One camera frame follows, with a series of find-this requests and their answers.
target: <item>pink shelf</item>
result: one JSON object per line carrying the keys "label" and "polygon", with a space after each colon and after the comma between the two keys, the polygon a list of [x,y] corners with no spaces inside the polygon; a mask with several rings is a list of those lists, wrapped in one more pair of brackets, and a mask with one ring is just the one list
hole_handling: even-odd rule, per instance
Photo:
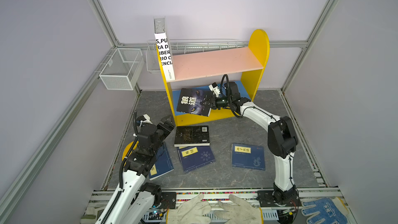
{"label": "pink shelf", "polygon": [[189,79],[263,69],[248,47],[173,56],[178,82]]}

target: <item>yellow title label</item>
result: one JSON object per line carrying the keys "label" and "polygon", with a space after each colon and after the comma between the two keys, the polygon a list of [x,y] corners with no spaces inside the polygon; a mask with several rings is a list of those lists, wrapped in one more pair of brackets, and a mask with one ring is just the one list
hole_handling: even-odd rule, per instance
{"label": "yellow title label", "polygon": [[250,147],[236,146],[235,147],[235,152],[251,153],[251,148]]}
{"label": "yellow title label", "polygon": [[194,153],[196,153],[196,152],[198,152],[198,149],[197,149],[196,147],[194,147],[194,148],[192,148],[192,149],[183,151],[183,152],[182,152],[182,157],[186,157],[186,156],[191,155],[191,154],[194,154]]}
{"label": "yellow title label", "polygon": [[153,165],[152,168],[151,168],[151,170],[150,170],[150,175],[155,175],[156,173],[157,173],[157,171],[156,171],[156,166]]}

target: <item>book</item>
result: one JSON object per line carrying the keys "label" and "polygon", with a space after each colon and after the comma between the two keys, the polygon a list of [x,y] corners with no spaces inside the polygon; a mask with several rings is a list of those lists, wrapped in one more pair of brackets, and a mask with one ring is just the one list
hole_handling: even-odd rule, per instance
{"label": "book", "polygon": [[209,126],[177,127],[174,147],[209,145]]}
{"label": "book", "polygon": [[249,144],[232,144],[232,167],[266,170],[264,147]]}
{"label": "book", "polygon": [[162,69],[166,81],[173,81],[176,79],[174,76],[173,68],[173,55],[168,42],[166,34],[166,24],[164,18],[155,18],[155,39],[160,61],[162,62]]}
{"label": "book", "polygon": [[178,150],[184,173],[216,161],[210,146],[190,146]]}
{"label": "book", "polygon": [[213,92],[193,88],[181,88],[180,97],[177,102],[177,112],[209,116],[210,99]]}
{"label": "book", "polygon": [[166,144],[156,153],[156,162],[149,171],[149,180],[158,178],[174,169]]}

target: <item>book spine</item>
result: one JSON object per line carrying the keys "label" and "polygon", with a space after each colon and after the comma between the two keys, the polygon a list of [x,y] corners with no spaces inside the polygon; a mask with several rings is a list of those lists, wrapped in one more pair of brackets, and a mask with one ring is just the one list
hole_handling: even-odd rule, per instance
{"label": "book spine", "polygon": [[164,77],[167,82],[173,81],[176,79],[173,69],[173,56],[164,27],[164,18],[155,19],[155,39],[160,58],[160,67],[163,69]]}

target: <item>wall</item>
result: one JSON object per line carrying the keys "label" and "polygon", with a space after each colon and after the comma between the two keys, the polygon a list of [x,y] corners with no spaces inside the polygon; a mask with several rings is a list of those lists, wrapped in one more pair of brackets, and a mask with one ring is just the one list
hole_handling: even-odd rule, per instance
{"label": "wall", "polygon": [[113,163],[134,91],[97,87],[19,204],[9,224],[80,223]]}
{"label": "wall", "polygon": [[[261,28],[273,41],[306,40],[326,3],[326,0],[100,1],[121,43],[153,40],[154,16],[166,17],[170,39],[228,38],[248,41],[252,32]],[[270,68],[260,88],[282,86],[299,53],[296,50],[271,50]],[[205,85],[205,82],[190,85]],[[144,90],[164,89],[160,78],[151,74],[143,73],[139,85]]]}
{"label": "wall", "polygon": [[396,223],[398,0],[340,0],[287,90],[357,223]]}
{"label": "wall", "polygon": [[0,198],[109,51],[87,0],[0,0]]}

